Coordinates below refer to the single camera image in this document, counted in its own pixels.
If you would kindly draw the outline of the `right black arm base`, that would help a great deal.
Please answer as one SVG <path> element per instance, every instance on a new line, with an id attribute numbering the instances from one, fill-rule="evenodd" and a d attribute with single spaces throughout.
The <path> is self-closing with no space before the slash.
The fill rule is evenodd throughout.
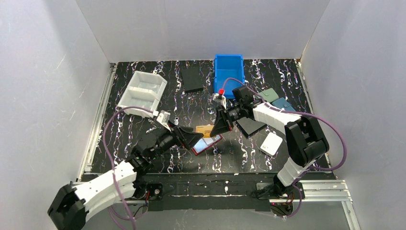
<path id="1" fill-rule="evenodd" d="M 271 202 L 271 211 L 276 217 L 289 218 L 294 216 L 300 209 L 304 191 L 299 183 L 284 187 L 282 184 L 267 184 L 263 188 L 255 189 L 250 196 L 259 200 L 277 199 L 279 202 Z"/>

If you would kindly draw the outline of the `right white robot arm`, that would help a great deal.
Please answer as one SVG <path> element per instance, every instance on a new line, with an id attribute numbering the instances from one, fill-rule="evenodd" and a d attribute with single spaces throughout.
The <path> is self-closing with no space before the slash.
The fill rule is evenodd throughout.
<path id="1" fill-rule="evenodd" d="M 265 123 L 282 132 L 286 137 L 289 157 L 273 179 L 274 188 L 282 190 L 294 185 L 300 175 L 329 150 L 328 141 L 315 117 L 278 109 L 255 96 L 245 85 L 235 88 L 233 95 L 237 103 L 229 109 L 226 108 L 223 89 L 212 95 L 212 100 L 221 105 L 216 109 L 210 136 L 232 131 L 234 122 L 242 118 Z"/>

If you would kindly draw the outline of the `red card holder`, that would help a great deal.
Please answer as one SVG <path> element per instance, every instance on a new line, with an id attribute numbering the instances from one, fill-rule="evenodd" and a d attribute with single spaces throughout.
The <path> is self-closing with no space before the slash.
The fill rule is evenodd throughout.
<path id="1" fill-rule="evenodd" d="M 211 138 L 202 138 L 192 147 L 192 152 L 197 156 L 222 139 L 222 135 L 217 135 Z"/>

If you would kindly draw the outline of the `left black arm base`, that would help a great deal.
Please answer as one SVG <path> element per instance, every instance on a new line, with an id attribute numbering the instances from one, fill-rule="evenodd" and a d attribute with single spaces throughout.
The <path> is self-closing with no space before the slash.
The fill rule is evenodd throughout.
<path id="1" fill-rule="evenodd" d="M 133 198 L 135 200 L 143 200 L 148 203 L 149 201 L 162 199 L 163 184 L 136 181 L 134 186 Z"/>

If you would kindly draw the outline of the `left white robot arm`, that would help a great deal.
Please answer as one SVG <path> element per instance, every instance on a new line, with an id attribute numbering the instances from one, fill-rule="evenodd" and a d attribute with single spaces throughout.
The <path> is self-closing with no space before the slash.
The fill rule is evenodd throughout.
<path id="1" fill-rule="evenodd" d="M 202 138 L 202 133 L 184 126 L 165 129 L 158 137 L 145 134 L 113 169 L 77 186 L 62 186 L 47 214 L 59 230 L 80 230 L 98 212 L 134 196 L 137 178 L 153 168 L 152 158 L 173 146 L 190 150 Z"/>

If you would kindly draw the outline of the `orange credit card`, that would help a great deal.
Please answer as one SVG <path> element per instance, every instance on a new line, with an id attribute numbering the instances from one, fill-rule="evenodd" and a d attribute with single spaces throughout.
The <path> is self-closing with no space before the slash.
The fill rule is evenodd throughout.
<path id="1" fill-rule="evenodd" d="M 195 132 L 203 134 L 203 138 L 210 138 L 213 127 L 213 125 L 196 126 Z"/>

